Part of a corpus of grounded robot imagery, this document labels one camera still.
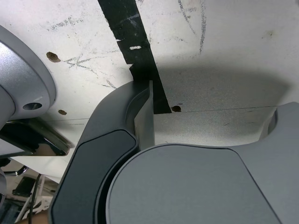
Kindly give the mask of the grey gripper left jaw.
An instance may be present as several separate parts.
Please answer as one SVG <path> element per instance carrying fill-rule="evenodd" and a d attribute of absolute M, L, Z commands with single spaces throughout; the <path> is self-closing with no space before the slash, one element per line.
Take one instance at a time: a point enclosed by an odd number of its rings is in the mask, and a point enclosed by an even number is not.
<path fill-rule="evenodd" d="M 49 209 L 51 224 L 103 224 L 110 184 L 121 166 L 155 144 L 151 81 L 132 81 L 97 105 Z"/>

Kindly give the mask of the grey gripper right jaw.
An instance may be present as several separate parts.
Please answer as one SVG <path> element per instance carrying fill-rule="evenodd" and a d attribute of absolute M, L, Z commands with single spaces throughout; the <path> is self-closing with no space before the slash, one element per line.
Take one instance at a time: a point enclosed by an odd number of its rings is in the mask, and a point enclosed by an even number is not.
<path fill-rule="evenodd" d="M 109 224 L 296 224 L 299 105 L 264 139 L 227 148 L 164 144 L 130 158 L 106 200 Z"/>

